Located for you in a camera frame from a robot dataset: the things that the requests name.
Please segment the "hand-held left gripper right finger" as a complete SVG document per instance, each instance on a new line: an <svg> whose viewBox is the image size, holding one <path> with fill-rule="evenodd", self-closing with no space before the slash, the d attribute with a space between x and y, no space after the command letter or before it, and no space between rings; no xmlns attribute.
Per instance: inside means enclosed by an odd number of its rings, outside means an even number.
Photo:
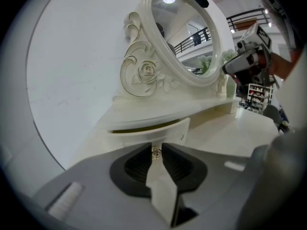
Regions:
<svg viewBox="0 0 307 230"><path fill-rule="evenodd" d="M177 187L175 230L238 230L253 187L253 157L162 144L163 164Z"/></svg>

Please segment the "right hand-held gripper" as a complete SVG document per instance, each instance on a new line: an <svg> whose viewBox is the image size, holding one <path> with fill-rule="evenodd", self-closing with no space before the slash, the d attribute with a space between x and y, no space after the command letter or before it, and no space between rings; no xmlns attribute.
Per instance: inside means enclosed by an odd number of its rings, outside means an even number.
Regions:
<svg viewBox="0 0 307 230"><path fill-rule="evenodd" d="M272 86L276 83L274 76L269 74L272 40L262 27L255 23L248 28L237 42L238 56L222 66L225 74L234 74L241 84L254 83L261 86ZM259 68L257 52L262 51L266 57L267 67Z"/></svg>

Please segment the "black metal railing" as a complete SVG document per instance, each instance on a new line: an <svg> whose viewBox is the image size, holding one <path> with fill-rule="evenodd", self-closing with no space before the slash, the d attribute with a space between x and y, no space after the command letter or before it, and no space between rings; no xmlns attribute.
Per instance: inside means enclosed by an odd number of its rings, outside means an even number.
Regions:
<svg viewBox="0 0 307 230"><path fill-rule="evenodd" d="M271 26L272 20L264 8L241 12L227 18L228 26L232 33L243 31L253 24Z"/></svg>

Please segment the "person's right hand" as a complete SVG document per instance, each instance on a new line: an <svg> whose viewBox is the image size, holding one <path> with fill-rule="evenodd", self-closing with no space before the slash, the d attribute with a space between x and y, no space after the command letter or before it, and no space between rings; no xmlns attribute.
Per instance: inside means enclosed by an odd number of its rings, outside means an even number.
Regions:
<svg viewBox="0 0 307 230"><path fill-rule="evenodd" d="M250 54L247 61L251 66L258 66L261 69L267 67L266 57L262 51Z"/></svg>

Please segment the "grey chair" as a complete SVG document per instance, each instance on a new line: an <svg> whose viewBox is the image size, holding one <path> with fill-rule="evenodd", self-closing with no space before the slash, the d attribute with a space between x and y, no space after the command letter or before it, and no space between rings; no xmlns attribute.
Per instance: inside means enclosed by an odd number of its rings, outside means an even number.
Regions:
<svg viewBox="0 0 307 230"><path fill-rule="evenodd" d="M279 113L279 110L273 105L267 105L263 110L262 115L273 120L277 128L279 128L282 124L283 119Z"/></svg>

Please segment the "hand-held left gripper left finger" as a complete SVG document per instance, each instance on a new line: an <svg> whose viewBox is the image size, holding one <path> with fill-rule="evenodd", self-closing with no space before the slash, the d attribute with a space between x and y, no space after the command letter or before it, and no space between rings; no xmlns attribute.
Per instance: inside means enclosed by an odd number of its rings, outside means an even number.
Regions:
<svg viewBox="0 0 307 230"><path fill-rule="evenodd" d="M42 186L34 201L56 230L167 230L146 177L151 144L86 158Z"/></svg>

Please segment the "cream small drawer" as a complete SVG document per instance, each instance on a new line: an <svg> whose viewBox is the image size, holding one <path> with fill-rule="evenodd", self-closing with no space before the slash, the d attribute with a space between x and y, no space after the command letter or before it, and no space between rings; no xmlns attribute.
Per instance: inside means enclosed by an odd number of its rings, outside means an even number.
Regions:
<svg viewBox="0 0 307 230"><path fill-rule="evenodd" d="M108 133L105 138L105 145L109 150L118 150L123 147L148 142L151 142L154 146L160 146L164 142L184 145L189 124L190 119L185 118L166 126L145 131Z"/></svg>

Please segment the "oval mirror with cream frame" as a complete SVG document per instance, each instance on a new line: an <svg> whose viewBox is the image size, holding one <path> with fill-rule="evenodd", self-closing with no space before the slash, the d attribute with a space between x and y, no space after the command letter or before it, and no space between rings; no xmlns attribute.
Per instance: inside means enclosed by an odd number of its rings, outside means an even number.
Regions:
<svg viewBox="0 0 307 230"><path fill-rule="evenodd" d="M226 97L223 54L233 40L223 13L194 0L140 0L124 21L128 49L118 99Z"/></svg>

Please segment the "white storage shelf with boxes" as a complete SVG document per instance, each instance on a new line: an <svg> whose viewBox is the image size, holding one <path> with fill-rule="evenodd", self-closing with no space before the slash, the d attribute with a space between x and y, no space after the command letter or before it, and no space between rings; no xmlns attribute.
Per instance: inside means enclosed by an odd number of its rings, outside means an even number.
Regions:
<svg viewBox="0 0 307 230"><path fill-rule="evenodd" d="M272 94L273 94L273 88L272 87L263 87L257 84L249 84L248 86L248 96L247 99L252 102L256 103L263 103L265 92L268 93L268 104L272 103Z"/></svg>

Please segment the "cream ornate dressing table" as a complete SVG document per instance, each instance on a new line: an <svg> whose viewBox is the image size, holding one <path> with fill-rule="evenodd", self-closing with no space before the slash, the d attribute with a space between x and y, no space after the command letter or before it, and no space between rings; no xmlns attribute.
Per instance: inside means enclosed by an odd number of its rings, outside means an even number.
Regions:
<svg viewBox="0 0 307 230"><path fill-rule="evenodd" d="M274 122L238 107L238 99L217 97L203 100L115 100L100 117L70 161L111 152L108 133L145 131L190 119L183 146L197 150L249 157L253 149L278 136Z"/></svg>

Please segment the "person's right forearm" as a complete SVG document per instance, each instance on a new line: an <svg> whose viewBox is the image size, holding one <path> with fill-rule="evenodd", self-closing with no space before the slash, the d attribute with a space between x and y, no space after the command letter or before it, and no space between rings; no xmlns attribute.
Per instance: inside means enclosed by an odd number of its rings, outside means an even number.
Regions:
<svg viewBox="0 0 307 230"><path fill-rule="evenodd" d="M271 53L271 60L269 74L276 75L283 80L287 79L295 66L295 61L288 61L275 53Z"/></svg>

